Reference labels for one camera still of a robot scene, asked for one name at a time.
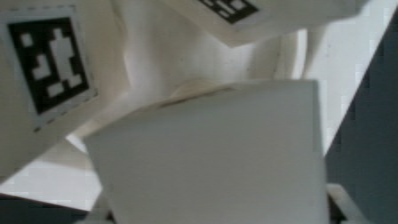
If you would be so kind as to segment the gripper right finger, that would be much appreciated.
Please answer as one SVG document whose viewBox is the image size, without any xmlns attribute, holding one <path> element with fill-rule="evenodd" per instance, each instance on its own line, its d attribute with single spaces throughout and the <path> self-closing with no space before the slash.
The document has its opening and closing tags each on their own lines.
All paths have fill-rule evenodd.
<svg viewBox="0 0 398 224">
<path fill-rule="evenodd" d="M 339 184 L 326 185 L 330 224 L 373 224 Z"/>
</svg>

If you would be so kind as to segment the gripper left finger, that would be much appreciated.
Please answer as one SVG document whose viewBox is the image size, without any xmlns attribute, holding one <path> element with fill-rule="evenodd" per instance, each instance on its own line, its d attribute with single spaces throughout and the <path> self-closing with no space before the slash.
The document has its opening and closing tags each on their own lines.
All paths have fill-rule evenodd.
<svg viewBox="0 0 398 224">
<path fill-rule="evenodd" d="M 108 209 L 95 209 L 85 218 L 85 224 L 115 224 L 111 211 Z"/>
</svg>

